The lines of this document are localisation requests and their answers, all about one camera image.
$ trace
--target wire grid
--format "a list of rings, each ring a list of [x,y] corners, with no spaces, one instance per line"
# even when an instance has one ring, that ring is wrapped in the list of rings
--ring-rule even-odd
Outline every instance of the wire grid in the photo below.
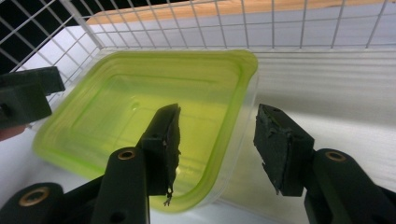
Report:
[[[340,7],[308,9],[309,1],[302,0],[304,9],[277,11],[276,0],[271,0],[271,10],[263,13],[247,13],[246,1],[241,0],[239,14],[223,14],[222,1],[192,1],[154,6],[147,0],[147,7],[135,7],[132,0],[126,0],[128,7],[121,8],[115,0],[109,0],[112,10],[106,11],[101,1],[93,0],[101,13],[96,13],[86,0],[79,0],[83,8],[75,6],[76,1],[62,0],[69,14],[60,18],[55,10],[56,0],[39,0],[41,8],[31,12],[17,0],[12,2],[18,9],[15,15],[26,18],[19,25],[5,20],[0,15],[0,25],[7,31],[0,35],[0,56],[14,63],[11,72],[44,66],[57,66],[65,86],[73,83],[75,77],[103,48],[128,49],[372,49],[396,47],[396,6],[385,0],[382,4],[348,7],[347,0],[340,0]],[[212,4],[216,13],[201,16],[199,6]],[[192,17],[180,17],[178,7],[189,7]],[[170,19],[161,19],[160,10],[167,9]],[[82,16],[81,10],[89,12]],[[151,20],[141,18],[141,12],[152,15]],[[43,13],[49,13],[51,22],[58,27],[48,31],[45,24],[37,20]],[[128,21],[129,15],[137,20]],[[79,26],[68,26],[76,21]],[[45,35],[40,44],[30,42],[21,33],[27,25],[33,24]],[[21,59],[14,52],[3,48],[11,38],[17,38],[30,53]],[[58,94],[49,97],[51,102]]]

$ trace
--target white wire rack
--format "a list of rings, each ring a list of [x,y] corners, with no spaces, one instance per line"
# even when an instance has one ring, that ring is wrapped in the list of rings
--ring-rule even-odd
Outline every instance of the white wire rack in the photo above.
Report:
[[[396,47],[396,6],[381,3],[308,9],[311,2],[301,0],[298,10],[284,10],[283,1],[262,1],[264,12],[247,13],[249,0],[186,1],[134,7],[132,0],[110,0],[108,9],[99,0],[63,0],[67,16],[57,15],[56,0],[39,0],[39,6],[17,0],[2,1],[0,8],[12,5],[13,17],[0,15],[0,56],[12,64],[8,71],[56,65],[65,85],[69,85],[100,49],[388,49]],[[237,10],[228,12],[224,4]],[[43,14],[49,15],[44,21]],[[68,26],[73,22],[78,26]],[[55,29],[48,30],[47,24]],[[24,29],[34,26],[34,31]],[[38,44],[31,35],[44,35]],[[21,45],[6,48],[6,44]]]

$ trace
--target plastic container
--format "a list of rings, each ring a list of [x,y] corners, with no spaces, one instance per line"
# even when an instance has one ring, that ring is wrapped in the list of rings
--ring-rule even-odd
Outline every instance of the plastic container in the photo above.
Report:
[[[228,145],[243,137],[248,113],[238,114],[243,104],[247,110],[251,105],[253,94],[246,92],[257,64],[245,50],[113,53],[88,72],[43,124],[35,152],[95,178],[104,173],[112,151],[136,145],[157,109],[178,103],[181,155],[174,198],[163,207],[165,196],[150,197],[150,205],[179,212],[210,202],[236,161],[239,147]]]

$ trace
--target green lid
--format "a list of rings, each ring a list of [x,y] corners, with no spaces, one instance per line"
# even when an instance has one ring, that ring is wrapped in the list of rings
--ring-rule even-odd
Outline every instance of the green lid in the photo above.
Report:
[[[257,59],[245,50],[121,51],[100,60],[38,131],[35,152],[95,178],[108,156],[134,147],[160,107],[179,104],[180,163],[165,212],[187,210],[212,189]]]

